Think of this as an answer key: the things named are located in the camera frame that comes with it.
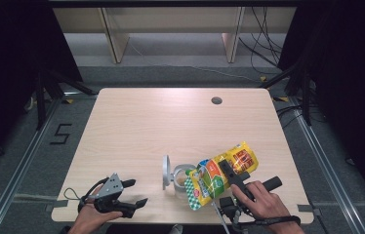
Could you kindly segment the person's left hand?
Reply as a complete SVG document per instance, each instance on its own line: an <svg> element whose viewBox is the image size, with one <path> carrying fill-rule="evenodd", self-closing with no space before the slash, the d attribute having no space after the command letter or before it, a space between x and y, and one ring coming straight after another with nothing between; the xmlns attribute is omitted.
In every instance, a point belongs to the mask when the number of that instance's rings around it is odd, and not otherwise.
<svg viewBox="0 0 365 234"><path fill-rule="evenodd" d="M94 206L93 199L87 199L72 226L81 229L80 234L93 234L100 229L106 222L121 217L121 212L100 213Z"/></svg>

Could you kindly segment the yellow pouch with green cap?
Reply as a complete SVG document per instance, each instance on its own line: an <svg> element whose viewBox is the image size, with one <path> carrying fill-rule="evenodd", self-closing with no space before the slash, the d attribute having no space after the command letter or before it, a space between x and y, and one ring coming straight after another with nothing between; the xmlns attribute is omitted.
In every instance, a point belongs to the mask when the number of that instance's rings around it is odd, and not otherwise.
<svg viewBox="0 0 365 234"><path fill-rule="evenodd" d="M242 141L226 152L211 159L202 160L194 170L186 171L188 178L184 182L190 208L199 210L228 188L228 180L219 162L227 161L237 175L249 175L259 165L254 151L246 141Z"/></svg>

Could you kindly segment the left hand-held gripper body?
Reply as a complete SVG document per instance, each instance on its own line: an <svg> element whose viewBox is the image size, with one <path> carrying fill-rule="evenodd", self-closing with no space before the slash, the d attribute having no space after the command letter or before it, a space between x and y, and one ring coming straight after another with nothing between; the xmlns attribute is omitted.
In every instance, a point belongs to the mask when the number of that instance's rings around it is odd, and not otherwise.
<svg viewBox="0 0 365 234"><path fill-rule="evenodd" d="M96 195L94 206L100 213L121 212L123 217L131 218L135 212L135 204L122 203L119 197L123 190L121 179L114 173L103 184Z"/></svg>

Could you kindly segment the metal floor rail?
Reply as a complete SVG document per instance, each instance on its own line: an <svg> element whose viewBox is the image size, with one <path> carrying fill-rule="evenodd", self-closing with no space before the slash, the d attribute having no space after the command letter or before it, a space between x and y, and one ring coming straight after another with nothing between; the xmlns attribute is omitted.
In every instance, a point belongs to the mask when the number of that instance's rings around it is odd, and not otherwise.
<svg viewBox="0 0 365 234"><path fill-rule="evenodd" d="M304 113L301 110L295 111L295 116L304 133L305 139L308 142L319 167L327 180L332 193L348 223L353 234L365 234L365 224L360 216L359 211L352 203L348 193L346 192L342 182L340 181L336 171L330 163L323 147L320 144L317 135L313 128L306 123Z"/></svg>
<svg viewBox="0 0 365 234"><path fill-rule="evenodd" d="M61 101L59 99L54 99L45 111L45 120L42 125L35 131L32 140L30 141L27 149L24 151L23 156L20 159L18 166L13 172L6 188L0 195L0 225L10 208L15 194L20 187L34 157L41 144L44 134L47 132L50 125L51 119L53 118L57 108L59 107Z"/></svg>

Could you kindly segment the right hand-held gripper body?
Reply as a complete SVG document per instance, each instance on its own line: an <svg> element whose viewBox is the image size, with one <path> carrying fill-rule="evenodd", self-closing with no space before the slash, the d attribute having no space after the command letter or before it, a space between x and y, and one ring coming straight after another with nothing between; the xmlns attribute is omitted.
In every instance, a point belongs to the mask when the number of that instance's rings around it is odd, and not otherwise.
<svg viewBox="0 0 365 234"><path fill-rule="evenodd" d="M244 181L249 177L250 175L248 173L242 173L241 175L234 174L229 176L228 182L230 184L236 184L250 200L254 200L255 196L247 189L246 184L244 183ZM282 181L278 176L275 176L263 183L263 186L267 191L271 191L281 185ZM241 214L248 213L249 211L250 210L245 205L235 198L223 197L220 199L219 213L221 215L226 215L233 225L239 225L239 217Z"/></svg>

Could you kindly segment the clear jar with grey lid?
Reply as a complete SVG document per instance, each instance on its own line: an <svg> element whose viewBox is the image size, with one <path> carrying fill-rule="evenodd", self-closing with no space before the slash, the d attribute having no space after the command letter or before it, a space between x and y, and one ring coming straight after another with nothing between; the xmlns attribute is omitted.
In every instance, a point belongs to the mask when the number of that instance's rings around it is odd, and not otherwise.
<svg viewBox="0 0 365 234"><path fill-rule="evenodd" d="M168 186L172 185L174 187L175 194L178 197L183 197L186 195L185 185L180 186L177 184L176 180L178 177L186 177L188 175L186 173L190 172L191 170L195 169L194 165L191 164L179 164L176 165L174 168L171 167L170 158L168 155L163 157L163 175L162 175L162 187L166 189Z"/></svg>

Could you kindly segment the dark curtain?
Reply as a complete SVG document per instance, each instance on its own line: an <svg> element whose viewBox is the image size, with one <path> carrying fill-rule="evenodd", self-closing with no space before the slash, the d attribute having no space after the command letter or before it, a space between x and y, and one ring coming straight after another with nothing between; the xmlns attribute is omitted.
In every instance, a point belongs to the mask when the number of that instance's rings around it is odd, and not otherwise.
<svg viewBox="0 0 365 234"><path fill-rule="evenodd" d="M297 61L310 34L325 28L307 59L317 102L365 179L365 0L301 0L279 67Z"/></svg>
<svg viewBox="0 0 365 234"><path fill-rule="evenodd" d="M0 145L43 69L82 79L50 0L0 0Z"/></svg>

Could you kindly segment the black metal stand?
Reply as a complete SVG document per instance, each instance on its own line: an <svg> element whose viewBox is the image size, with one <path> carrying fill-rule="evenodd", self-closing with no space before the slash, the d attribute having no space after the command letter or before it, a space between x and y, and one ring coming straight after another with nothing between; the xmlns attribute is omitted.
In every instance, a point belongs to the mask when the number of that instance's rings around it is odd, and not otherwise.
<svg viewBox="0 0 365 234"><path fill-rule="evenodd" d="M302 92L302 112L305 122L310 126L309 117L309 93L310 93L310 77L305 60L299 58L293 65L279 74L275 75L270 80L263 82L261 88L267 89L281 80L289 78L285 88L285 93L288 96L295 96L298 91Z"/></svg>
<svg viewBox="0 0 365 234"><path fill-rule="evenodd" d="M93 91L83 84L74 81L54 70L44 69L40 71L36 77L36 100L38 112L37 129L40 130L46 122L47 112L45 107L45 92L47 92L52 99L61 99L64 97L64 92L61 89L60 83L80 91L88 96L95 96L96 91Z"/></svg>

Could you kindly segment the person's right hand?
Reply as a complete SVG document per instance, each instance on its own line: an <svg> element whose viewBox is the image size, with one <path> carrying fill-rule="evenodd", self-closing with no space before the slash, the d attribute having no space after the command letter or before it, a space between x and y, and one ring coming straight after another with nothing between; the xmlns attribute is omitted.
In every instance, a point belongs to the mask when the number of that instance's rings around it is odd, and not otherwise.
<svg viewBox="0 0 365 234"><path fill-rule="evenodd" d="M230 189L232 194L251 211L254 217L258 219L266 219L291 215L286 206L281 201L280 197L277 194L268 192L260 181L257 180L250 182L246 185L246 187L255 196L254 200L250 200L235 184L232 184ZM267 227L267 229L273 234L275 233L272 231L272 227L275 224L271 224Z"/></svg>

